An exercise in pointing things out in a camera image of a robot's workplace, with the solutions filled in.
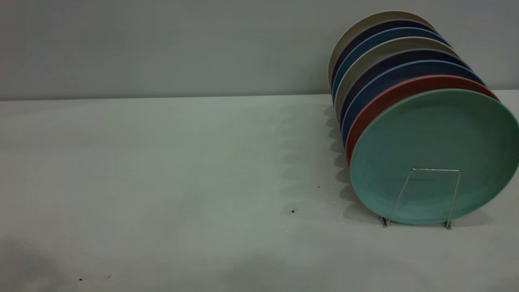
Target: white wall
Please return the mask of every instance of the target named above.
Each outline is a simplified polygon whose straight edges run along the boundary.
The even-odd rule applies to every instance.
[[[491,88],[519,88],[515,0],[4,0],[0,98],[328,92],[359,19],[428,19]]]

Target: navy blue plate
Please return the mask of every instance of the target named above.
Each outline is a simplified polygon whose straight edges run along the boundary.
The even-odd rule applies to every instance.
[[[373,47],[383,43],[387,42],[389,40],[400,38],[400,37],[407,37],[407,36],[421,36],[421,37],[428,37],[431,39],[435,39],[436,41],[442,42],[445,45],[449,46],[449,43],[444,40],[439,34],[433,33],[428,30],[419,29],[419,28],[397,28],[397,29],[390,29],[385,30],[383,32],[379,32],[365,41],[363,41],[360,45],[355,47],[351,51],[351,53],[348,54],[348,56],[342,61],[341,65],[339,66],[339,69],[337,70],[337,74],[335,75],[332,83],[332,99],[335,102],[335,94],[337,93],[337,88],[339,87],[340,80],[343,78],[344,73],[350,68],[350,66],[365,52],[369,51]]]
[[[340,64],[343,62],[343,60],[348,56],[348,54],[355,49],[358,45],[360,45],[361,42],[369,38],[370,36],[377,34],[379,32],[389,30],[389,29],[396,29],[396,28],[419,28],[428,30],[431,32],[436,33],[436,31],[424,24],[423,22],[419,22],[416,20],[410,20],[410,19],[391,19],[387,21],[383,21],[380,23],[377,23],[375,25],[370,26],[369,28],[365,29],[361,33],[359,33],[356,37],[354,37],[348,45],[343,49],[342,52],[340,52],[339,57],[337,60],[335,60],[335,64],[333,65],[332,69],[332,78],[330,81],[333,81],[333,78],[335,77],[335,74],[337,73],[337,70],[339,69]]]
[[[344,143],[346,143],[346,138],[348,137],[348,132],[350,131],[351,124],[353,123],[357,115],[379,93],[383,92],[384,90],[393,85],[396,85],[400,82],[406,81],[411,78],[437,74],[465,77],[467,79],[478,82],[483,86],[486,86],[485,83],[474,72],[470,71],[469,69],[463,66],[451,62],[425,60],[414,61],[399,65],[371,80],[354,97],[351,104],[346,109],[346,114],[344,115],[344,119],[342,120],[341,134],[343,139],[343,145]]]
[[[362,73],[362,75],[359,76],[359,78],[357,78],[357,80],[355,80],[355,82],[353,82],[353,84],[350,86],[350,89],[344,96],[342,104],[340,105],[339,121],[343,120],[344,114],[346,113],[346,109],[350,105],[353,98],[373,78],[381,75],[382,73],[398,65],[421,60],[447,61],[454,64],[458,64],[470,70],[470,67],[467,64],[465,64],[465,62],[463,62],[460,58],[440,50],[412,49],[394,53],[368,68],[366,71],[364,71],[364,73]]]

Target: mint green plate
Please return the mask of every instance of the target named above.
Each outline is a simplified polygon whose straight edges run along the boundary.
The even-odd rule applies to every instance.
[[[519,164],[519,125],[497,100],[463,89],[404,99],[364,130],[353,151],[351,184],[359,199],[388,218],[411,168],[459,169],[451,219],[492,200]],[[457,173],[414,171],[391,221],[445,222]]]

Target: plate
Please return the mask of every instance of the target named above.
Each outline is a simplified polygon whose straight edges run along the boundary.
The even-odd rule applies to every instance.
[[[350,178],[362,203],[387,218],[413,167],[459,169],[451,219],[488,203],[519,163],[519,125],[499,101],[464,89],[439,89],[404,99],[362,133]],[[433,224],[447,220],[457,173],[414,172],[392,220]]]
[[[342,80],[339,83],[339,87],[337,89],[337,94],[335,96],[337,103],[339,106],[335,106],[335,116],[337,117],[337,121],[339,121],[338,117],[340,114],[340,105],[343,102],[348,89],[351,84],[369,67],[376,64],[378,61],[383,58],[392,55],[394,53],[410,50],[410,49],[421,49],[421,48],[430,48],[441,50],[452,55],[456,55],[456,53],[444,43],[435,41],[426,37],[402,37],[397,39],[392,39],[385,43],[382,43],[373,49],[367,51],[365,54],[360,56],[355,63],[353,63],[344,74]]]
[[[421,60],[447,61],[454,64],[458,64],[470,70],[470,67],[467,64],[465,64],[465,62],[463,62],[460,58],[440,50],[414,49],[392,54],[380,60],[378,63],[374,64],[369,69],[364,71],[364,73],[362,73],[359,76],[359,78],[357,78],[357,80],[353,82],[350,89],[346,93],[346,96],[344,97],[342,104],[340,106],[339,104],[336,105],[339,106],[338,108],[340,113],[337,120],[343,120],[344,114],[346,113],[346,109],[350,105],[353,98],[359,93],[359,91],[362,88],[364,88],[364,86],[366,86],[366,84],[368,84],[375,77],[399,65]]]
[[[392,20],[387,20],[387,21],[383,21],[383,22],[377,23],[375,25],[372,25],[369,28],[362,31],[361,33],[359,33],[356,37],[354,37],[348,43],[348,45],[342,50],[342,52],[340,52],[339,56],[337,57],[337,60],[334,63],[334,66],[333,66],[332,81],[333,81],[335,74],[337,73],[337,70],[339,69],[338,67],[340,66],[340,64],[344,61],[346,56],[348,56],[348,54],[353,49],[355,49],[355,47],[357,47],[363,41],[365,41],[369,37],[371,37],[379,32],[389,30],[389,29],[395,29],[395,28],[420,28],[420,29],[425,29],[425,30],[428,30],[428,31],[431,31],[434,33],[436,32],[433,28],[431,28],[430,26],[428,26],[426,24],[423,24],[416,20],[408,20],[408,19],[392,19]]]
[[[348,54],[348,56],[342,61],[340,66],[337,69],[337,73],[335,75],[332,75],[332,98],[334,98],[335,94],[337,93],[337,87],[339,86],[340,80],[343,78],[344,73],[350,68],[350,66],[365,52],[369,51],[371,48],[386,42],[390,41],[395,38],[399,37],[407,37],[407,36],[421,36],[421,37],[427,37],[431,39],[435,39],[436,41],[442,42],[446,45],[448,45],[447,41],[444,40],[439,34],[433,33],[428,30],[419,29],[419,28],[396,28],[396,29],[389,29],[383,32],[379,32],[369,38],[367,38],[365,41],[363,41],[360,45],[355,47],[351,51],[351,53]]]
[[[377,24],[382,21],[391,20],[391,19],[411,19],[420,21],[430,27],[432,25],[427,22],[427,20],[423,19],[422,17],[405,12],[405,11],[398,11],[398,10],[391,10],[391,11],[383,11],[379,13],[375,13],[373,15],[370,15],[359,22],[355,23],[352,27],[350,27],[343,36],[339,39],[337,44],[335,45],[335,48],[333,49],[332,55],[330,56],[330,62],[328,64],[328,80],[331,83],[331,76],[332,76],[332,68],[335,64],[335,61],[337,60],[337,57],[339,56],[340,52],[348,45],[348,43],[359,33],[361,33],[363,30],[369,28],[370,26]]]
[[[411,78],[437,74],[465,77],[485,86],[485,83],[483,83],[483,81],[474,72],[451,62],[425,60],[409,62],[396,66],[371,80],[353,98],[345,111],[344,118],[342,119],[343,125],[340,129],[340,132],[343,138],[343,145],[346,145],[348,132],[357,115],[382,91]]]
[[[400,82],[384,90],[371,100],[357,115],[346,138],[346,161],[351,162],[351,154],[365,128],[383,111],[395,103],[413,95],[436,89],[458,88],[476,91],[499,99],[485,86],[470,79],[452,75],[427,75]]]

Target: metal wire stand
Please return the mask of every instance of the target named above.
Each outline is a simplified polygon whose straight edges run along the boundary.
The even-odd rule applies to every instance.
[[[452,172],[458,173],[458,179],[456,180],[456,187],[454,188],[453,199],[450,203],[449,216],[447,217],[447,221],[445,222],[445,228],[450,230],[450,216],[452,215],[453,207],[454,207],[454,200],[456,199],[456,193],[458,192],[458,185],[459,185],[459,178],[461,176],[461,171],[459,169],[415,168],[415,167],[411,168],[411,170],[409,171],[409,174],[407,175],[407,179],[405,179],[404,186],[400,190],[400,194],[398,195],[397,201],[395,202],[395,204],[393,206],[393,210],[391,210],[391,213],[389,214],[389,218],[386,219],[382,216],[380,217],[382,219],[382,224],[384,225],[384,228],[387,228],[387,226],[389,226],[389,223],[391,222],[391,217],[393,217],[393,213],[398,206],[398,202],[400,201],[402,194],[404,193],[405,187],[407,186],[407,182],[409,182],[409,178],[411,177],[411,174],[414,171],[452,171]]]

